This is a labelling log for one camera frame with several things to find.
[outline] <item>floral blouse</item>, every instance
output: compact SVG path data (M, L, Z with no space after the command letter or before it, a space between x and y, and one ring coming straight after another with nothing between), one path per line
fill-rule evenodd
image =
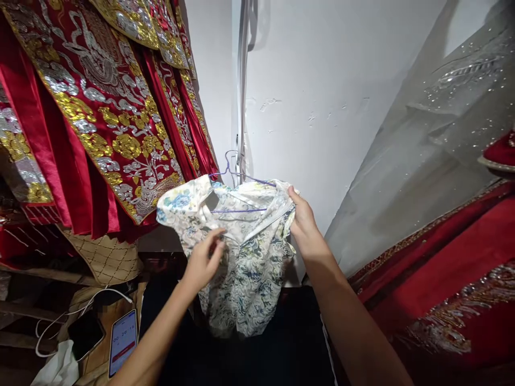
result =
M157 220L175 229L188 258L211 229L226 229L218 271L198 294L215 336L229 337L234 327L245 337L263 333L295 254L286 240L295 216L290 185L267 182L276 187L248 182L231 189L205 175L169 190L157 203ZM251 209L266 210L215 213Z

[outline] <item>hand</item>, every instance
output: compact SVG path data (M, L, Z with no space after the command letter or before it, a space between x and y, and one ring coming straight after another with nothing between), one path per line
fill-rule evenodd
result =
M293 186L288 188L288 194L296 205L295 220L291 225L291 233L295 240L300 242L302 239L309 238L310 236L318 236L320 231L310 205L295 192Z
M225 248L225 243L220 241L218 237L224 232L224 228L212 230L205 240L193 248L181 280L181 284L191 292L191 295L195 296L202 288L206 287L215 275ZM216 244L216 248L211 258L209 258L209 250L213 244Z

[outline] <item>smartphone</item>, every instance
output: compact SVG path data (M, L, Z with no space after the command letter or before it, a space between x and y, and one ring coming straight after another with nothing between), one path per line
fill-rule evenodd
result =
M73 340L72 352L76 361L81 361L105 338L106 331L97 318L97 313L89 310L68 326L68 336Z
M109 378L122 367L138 344L136 310L122 316L113 324L111 350L109 352Z

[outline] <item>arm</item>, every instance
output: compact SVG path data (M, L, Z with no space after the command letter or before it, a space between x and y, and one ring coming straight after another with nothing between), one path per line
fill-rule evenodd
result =
M323 321L353 386L412 385L404 365L345 279L306 200L296 204L291 233L306 265Z
M182 317L197 293L209 283L218 269L225 244L217 236L224 231L219 228L209 232L206 239L195 246L182 280L109 386L157 383ZM209 248L213 243L216 243L216 248L209 258Z

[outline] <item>clothes hanger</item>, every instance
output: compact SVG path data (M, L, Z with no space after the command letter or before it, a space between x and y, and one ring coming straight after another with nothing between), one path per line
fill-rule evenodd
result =
M232 175L238 175L238 176L247 177L247 178L250 178L251 180L254 180L254 181L266 184L266 185L270 185L270 186L272 186L274 188L277 187L277 186L275 186L274 184L272 184L270 182L263 181L263 180L258 180L258 179L255 179L254 177L250 177L249 175L246 175L246 174L243 174L243 173L232 172L231 171L231 165L229 163L229 159L227 158L227 154L229 154L232 151L233 152L238 152L237 150L229 150L229 151L225 152L225 160L227 161L227 167L225 168L225 171L223 173L213 173L213 174L210 174L209 177L212 177L212 176L215 176L215 175L224 175L227 172L229 172ZM265 209L248 209L248 210L241 210L241 211L211 211L211 213L247 213L247 212L261 212L261 211L265 211L265 210L267 210L267 209L265 208Z

